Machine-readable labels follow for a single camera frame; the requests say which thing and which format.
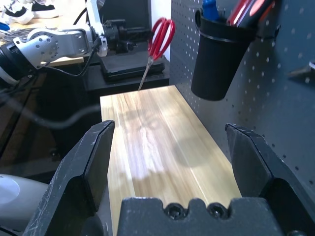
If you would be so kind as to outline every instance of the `scissors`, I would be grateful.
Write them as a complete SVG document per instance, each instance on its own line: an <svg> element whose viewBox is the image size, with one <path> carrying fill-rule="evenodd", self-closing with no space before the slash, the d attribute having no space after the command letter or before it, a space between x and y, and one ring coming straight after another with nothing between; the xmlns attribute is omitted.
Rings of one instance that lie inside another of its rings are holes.
<svg viewBox="0 0 315 236"><path fill-rule="evenodd" d="M168 46L171 44L174 34L175 34L175 22L173 20L167 20L164 17L161 17L157 20L157 22L154 24L153 28L152 28L152 32L155 33L158 26L161 24L158 33L156 35L155 40L153 41L153 38L151 38L149 40L149 44L148 44L148 54L149 54L149 58L148 58L148 64L147 64L147 68L143 74L140 86L138 91L141 90L143 82L145 80L145 78L147 77L148 71L151 67L151 65L153 64L154 61L156 61L158 58L160 58L163 53L165 53L166 49L168 48ZM170 33L169 33L169 37L164 45L164 47L161 49L162 43L165 39L168 27L171 27Z"/></svg>

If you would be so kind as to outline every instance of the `gray pegboard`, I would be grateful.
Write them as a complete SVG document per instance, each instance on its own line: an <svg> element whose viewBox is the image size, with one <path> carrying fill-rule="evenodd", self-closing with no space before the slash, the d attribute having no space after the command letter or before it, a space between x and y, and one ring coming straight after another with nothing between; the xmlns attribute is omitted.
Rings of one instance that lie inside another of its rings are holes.
<svg viewBox="0 0 315 236"><path fill-rule="evenodd" d="M237 1L217 0L217 5L228 16ZM201 4L202 0L172 0L177 31L171 45L171 83L228 158L225 124L251 128L265 137L314 193L315 78L294 80L287 73L315 59L315 1L276 1L259 34L271 35L280 24L277 39L257 39L249 46L226 97L219 102L202 100L190 90L199 46L194 14Z"/></svg>

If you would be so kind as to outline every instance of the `pen holder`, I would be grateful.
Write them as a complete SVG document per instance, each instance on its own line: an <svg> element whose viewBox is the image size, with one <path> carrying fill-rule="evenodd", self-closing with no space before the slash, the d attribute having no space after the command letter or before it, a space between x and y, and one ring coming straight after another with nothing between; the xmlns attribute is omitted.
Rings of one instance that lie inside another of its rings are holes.
<svg viewBox="0 0 315 236"><path fill-rule="evenodd" d="M191 91L210 101L219 101L225 97L257 32L256 29L238 28L225 22L225 19L221 22L209 21L202 16L201 10L195 14L200 41Z"/></svg>

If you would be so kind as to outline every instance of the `light wood plank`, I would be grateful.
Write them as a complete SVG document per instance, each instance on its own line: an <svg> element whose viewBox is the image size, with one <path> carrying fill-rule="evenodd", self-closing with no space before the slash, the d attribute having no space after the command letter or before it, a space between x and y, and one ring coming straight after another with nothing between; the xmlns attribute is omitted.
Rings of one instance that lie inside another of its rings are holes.
<svg viewBox="0 0 315 236"><path fill-rule="evenodd" d="M227 207L240 197L230 163L176 87L100 100L102 119L116 124L108 170L114 233L125 197L158 197L164 207L195 197Z"/></svg>

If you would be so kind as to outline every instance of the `shoe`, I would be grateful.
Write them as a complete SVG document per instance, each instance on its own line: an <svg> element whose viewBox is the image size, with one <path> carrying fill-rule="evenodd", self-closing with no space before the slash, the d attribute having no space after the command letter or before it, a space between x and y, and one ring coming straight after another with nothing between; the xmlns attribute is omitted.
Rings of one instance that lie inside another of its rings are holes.
<svg viewBox="0 0 315 236"><path fill-rule="evenodd" d="M17 22L26 25L33 17L34 14L30 9L15 0L6 1L2 12L2 20L7 24Z"/></svg>
<svg viewBox="0 0 315 236"><path fill-rule="evenodd" d="M53 5L42 5L34 1L31 7L34 18L54 18L59 16Z"/></svg>

